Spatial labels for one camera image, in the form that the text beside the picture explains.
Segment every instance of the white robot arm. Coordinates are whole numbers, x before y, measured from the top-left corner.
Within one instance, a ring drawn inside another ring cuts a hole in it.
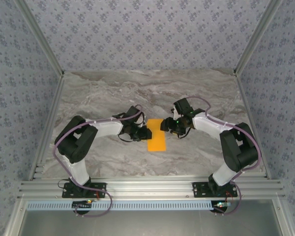
[[[174,117],[165,119],[161,124],[161,130],[170,131],[171,133],[177,134],[179,138],[182,138],[182,135],[186,136],[187,128],[196,129],[204,131],[211,137],[220,140],[224,163],[217,171],[210,175],[208,180],[208,186],[214,196],[219,196],[222,192],[225,193],[225,188],[233,177],[243,168],[258,160],[257,150],[250,139],[236,129],[226,126],[226,121],[211,116],[213,120],[222,123],[217,124],[208,119],[210,115],[206,114],[204,110],[193,110],[186,98],[175,102],[172,112],[174,113]],[[253,137],[246,123],[237,125],[228,124],[243,129]]]
[[[87,173],[85,156],[94,139],[108,136],[128,134],[132,141],[140,141],[152,138],[152,133],[145,124],[144,113],[141,112],[137,117],[127,120],[116,120],[116,118],[127,118],[138,114],[139,110],[131,107],[127,113],[121,113],[112,117],[109,121],[94,122],[77,129],[69,134],[58,146],[58,151],[63,157],[63,162],[70,170],[72,177],[80,185],[90,182]],[[81,116],[75,116],[69,124],[63,129],[55,140],[58,140],[73,127],[90,121]]]

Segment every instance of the orange block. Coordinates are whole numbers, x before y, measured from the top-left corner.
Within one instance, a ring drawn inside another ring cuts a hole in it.
[[[148,151],[166,151],[165,132],[161,130],[163,119],[149,119],[147,127],[152,132],[152,139],[147,140]]]

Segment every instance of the metal bracket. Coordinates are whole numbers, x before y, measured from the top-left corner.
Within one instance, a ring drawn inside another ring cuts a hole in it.
[[[88,184],[89,188],[97,188],[102,190],[106,190],[106,186],[106,183]],[[63,186],[62,198],[105,198],[105,193],[85,190],[76,186],[74,183],[69,182],[65,183]]]
[[[227,194],[230,193],[232,197],[237,197],[237,189],[236,186],[233,184],[227,184],[223,187],[223,191],[219,195],[213,194],[208,186],[208,182],[194,182],[192,183],[193,188],[193,196],[195,198],[226,198],[229,197]]]

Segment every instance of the gray floral wallpaper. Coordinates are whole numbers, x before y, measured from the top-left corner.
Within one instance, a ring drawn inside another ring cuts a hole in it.
[[[0,0],[0,236],[29,176],[58,77],[13,0]]]
[[[285,0],[241,75],[272,177],[295,219],[295,0]]]
[[[64,70],[234,68],[268,0],[27,0]]]

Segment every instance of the gray marble tabletop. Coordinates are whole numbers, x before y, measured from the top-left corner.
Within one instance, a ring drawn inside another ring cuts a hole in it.
[[[173,103],[188,95],[200,95],[212,108],[210,114],[228,122],[249,123],[235,77],[211,69],[154,71],[67,72],[56,124],[45,156],[43,178],[67,177],[52,156],[57,135],[75,116],[98,119],[126,112],[141,104],[147,118],[172,116]],[[194,109],[206,108],[190,99]],[[202,131],[191,130],[182,140],[166,133],[165,152],[148,152],[146,142],[125,143],[117,136],[93,142],[87,156],[91,177],[209,176],[223,163],[221,144]],[[252,170],[260,172],[260,167]]]

